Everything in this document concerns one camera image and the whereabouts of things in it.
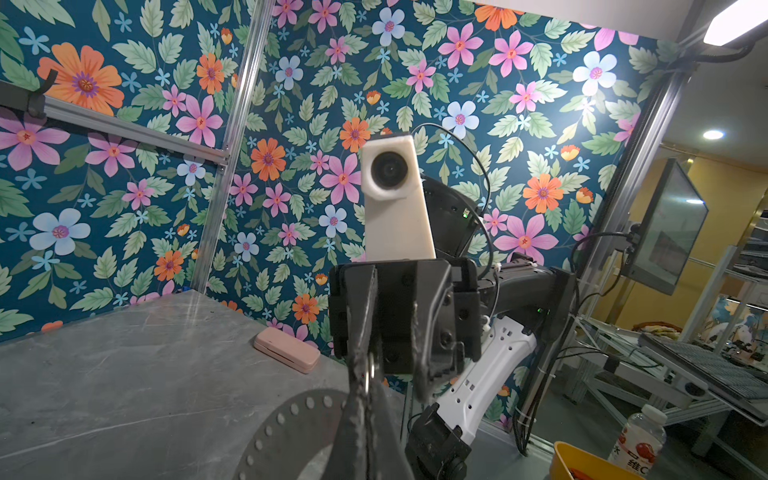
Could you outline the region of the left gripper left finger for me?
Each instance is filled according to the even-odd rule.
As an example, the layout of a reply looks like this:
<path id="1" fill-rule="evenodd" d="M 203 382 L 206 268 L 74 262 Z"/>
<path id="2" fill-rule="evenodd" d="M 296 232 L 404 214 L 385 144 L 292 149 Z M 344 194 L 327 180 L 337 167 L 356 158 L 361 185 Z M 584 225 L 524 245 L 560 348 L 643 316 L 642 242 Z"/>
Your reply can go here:
<path id="1" fill-rule="evenodd" d="M 363 387 L 350 388 L 323 480 L 367 478 L 366 400 Z"/>

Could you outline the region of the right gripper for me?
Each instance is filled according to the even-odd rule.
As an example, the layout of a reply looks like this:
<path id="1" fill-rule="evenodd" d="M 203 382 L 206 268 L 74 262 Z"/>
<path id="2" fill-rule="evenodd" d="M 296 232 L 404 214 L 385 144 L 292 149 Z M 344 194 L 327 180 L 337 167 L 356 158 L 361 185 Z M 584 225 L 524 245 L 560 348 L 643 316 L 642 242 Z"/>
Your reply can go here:
<path id="1" fill-rule="evenodd" d="M 349 263 L 331 270 L 329 320 L 351 384 L 383 372 L 412 375 L 428 403 L 445 378 L 480 355 L 480 292 L 475 263 L 404 260 Z"/>

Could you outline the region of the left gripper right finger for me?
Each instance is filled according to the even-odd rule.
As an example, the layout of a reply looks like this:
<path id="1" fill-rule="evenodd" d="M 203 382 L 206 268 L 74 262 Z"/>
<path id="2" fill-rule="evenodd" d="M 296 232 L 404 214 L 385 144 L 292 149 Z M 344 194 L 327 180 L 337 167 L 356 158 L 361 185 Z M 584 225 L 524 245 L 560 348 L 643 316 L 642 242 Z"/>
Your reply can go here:
<path id="1" fill-rule="evenodd" d="M 369 388 L 367 405 L 367 478 L 384 480 L 413 479 L 413 473 L 387 401 L 387 389 L 374 380 Z"/>

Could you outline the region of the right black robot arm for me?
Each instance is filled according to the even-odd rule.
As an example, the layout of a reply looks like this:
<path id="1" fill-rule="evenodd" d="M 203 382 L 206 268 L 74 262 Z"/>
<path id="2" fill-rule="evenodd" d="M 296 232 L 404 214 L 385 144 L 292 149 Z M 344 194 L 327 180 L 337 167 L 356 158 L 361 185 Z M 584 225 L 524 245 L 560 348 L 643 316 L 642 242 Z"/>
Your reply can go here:
<path id="1" fill-rule="evenodd" d="M 327 479 L 462 479 L 485 411 L 512 371 L 551 344 L 575 278 L 522 254 L 479 272 L 439 259 L 432 180 L 362 185 L 368 258 L 330 274 L 329 322 L 349 394 Z"/>

